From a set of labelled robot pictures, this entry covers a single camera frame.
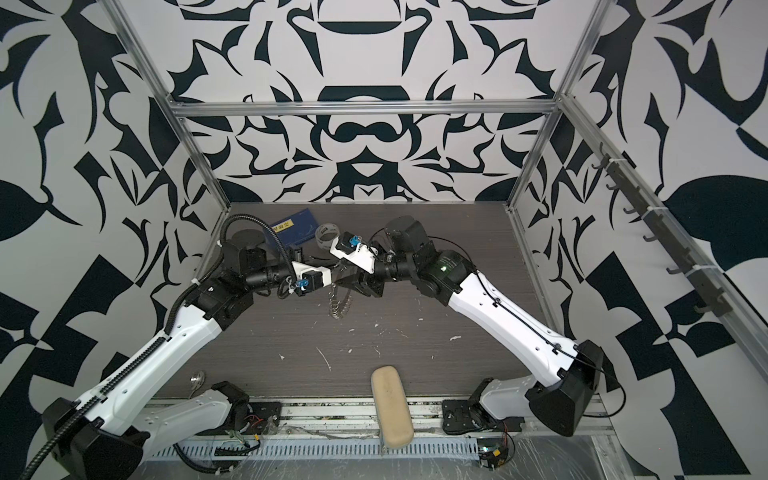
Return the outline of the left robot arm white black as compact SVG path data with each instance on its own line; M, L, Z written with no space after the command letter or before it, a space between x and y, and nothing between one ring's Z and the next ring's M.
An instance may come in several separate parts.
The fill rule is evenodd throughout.
M59 398L42 422L47 442L22 473L46 457L73 479L127 479L150 456L198 433L248 428L249 397L222 381L156 413L144 408L186 362L254 302L257 293L307 294L329 285L329 268L297 262L285 247L275 260L241 242L218 241L211 268L175 301L166 326L121 368L78 399Z

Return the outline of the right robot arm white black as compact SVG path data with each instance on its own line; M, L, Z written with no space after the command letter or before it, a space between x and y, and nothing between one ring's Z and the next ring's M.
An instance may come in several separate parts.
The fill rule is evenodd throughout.
M344 232L330 252L355 266L348 288L380 297L386 282L409 281L424 296L469 318L510 351L529 376L488 381L477 392L481 414L494 420L518 416L526 406L544 426L572 436L598 390L604 351L580 343L536 320L501 293L459 248L439 250L423 225L401 216L385 227L384 249Z

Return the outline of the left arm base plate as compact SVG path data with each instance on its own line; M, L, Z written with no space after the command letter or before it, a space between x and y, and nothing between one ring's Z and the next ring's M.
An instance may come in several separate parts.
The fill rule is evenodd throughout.
M246 436L275 434L281 424L282 406L279 401L251 402L241 433Z

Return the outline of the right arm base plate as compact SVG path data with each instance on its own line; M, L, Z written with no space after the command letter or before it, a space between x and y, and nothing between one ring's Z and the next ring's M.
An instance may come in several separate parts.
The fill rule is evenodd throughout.
M495 419L480 404L478 398L443 400L441 402L441 428L447 435L465 435L475 432L521 432L523 417Z

